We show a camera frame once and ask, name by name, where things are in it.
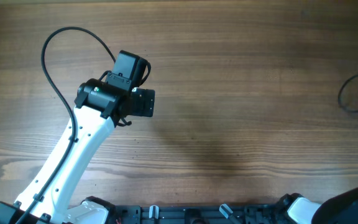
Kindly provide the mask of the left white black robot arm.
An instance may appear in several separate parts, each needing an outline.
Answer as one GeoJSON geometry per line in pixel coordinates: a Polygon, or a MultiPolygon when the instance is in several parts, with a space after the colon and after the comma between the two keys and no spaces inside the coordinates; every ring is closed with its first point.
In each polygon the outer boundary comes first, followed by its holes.
{"type": "Polygon", "coordinates": [[[91,158],[126,116],[151,117],[154,90],[141,89],[151,71],[144,58],[120,51],[100,79],[82,83],[73,117],[47,161],[13,204],[0,202],[0,223],[109,223],[115,206],[95,197],[69,208],[71,196],[91,158]]]}

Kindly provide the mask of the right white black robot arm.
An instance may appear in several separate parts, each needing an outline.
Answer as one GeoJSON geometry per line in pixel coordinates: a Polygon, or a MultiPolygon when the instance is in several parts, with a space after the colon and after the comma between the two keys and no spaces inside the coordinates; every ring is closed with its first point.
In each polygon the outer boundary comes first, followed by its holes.
{"type": "Polygon", "coordinates": [[[300,194],[283,196],[275,205],[276,217],[289,223],[358,223],[358,187],[324,203],[308,200],[300,194]]]}

